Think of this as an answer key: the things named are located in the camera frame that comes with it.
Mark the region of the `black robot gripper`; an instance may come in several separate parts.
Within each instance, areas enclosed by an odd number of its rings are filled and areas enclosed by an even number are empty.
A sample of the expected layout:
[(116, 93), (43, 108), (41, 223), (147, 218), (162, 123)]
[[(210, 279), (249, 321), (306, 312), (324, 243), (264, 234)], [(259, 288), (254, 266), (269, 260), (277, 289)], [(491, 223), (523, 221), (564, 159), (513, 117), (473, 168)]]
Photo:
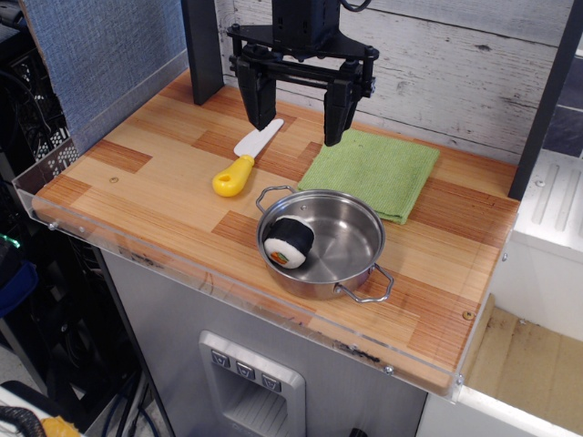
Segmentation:
[(338, 144), (357, 103), (374, 91), (379, 52), (340, 30), (341, 10), (360, 13), (368, 1), (273, 1), (269, 25), (233, 24), (231, 69), (236, 70), (249, 121), (264, 129), (276, 115), (277, 80), (323, 87), (324, 144)]

